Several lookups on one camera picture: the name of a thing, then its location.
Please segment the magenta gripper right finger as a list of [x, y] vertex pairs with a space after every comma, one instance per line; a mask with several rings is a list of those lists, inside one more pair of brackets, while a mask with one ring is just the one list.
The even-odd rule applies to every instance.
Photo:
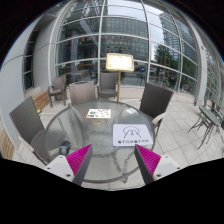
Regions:
[[181, 169], [181, 166], [170, 156], [160, 156], [140, 145], [135, 145], [134, 154], [145, 184], [150, 184]]

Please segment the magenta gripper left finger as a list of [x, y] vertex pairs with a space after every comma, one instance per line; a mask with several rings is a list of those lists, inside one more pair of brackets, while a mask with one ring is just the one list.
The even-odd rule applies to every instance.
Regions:
[[87, 145], [67, 156], [57, 156], [44, 170], [80, 186], [84, 181], [92, 155], [92, 145]]

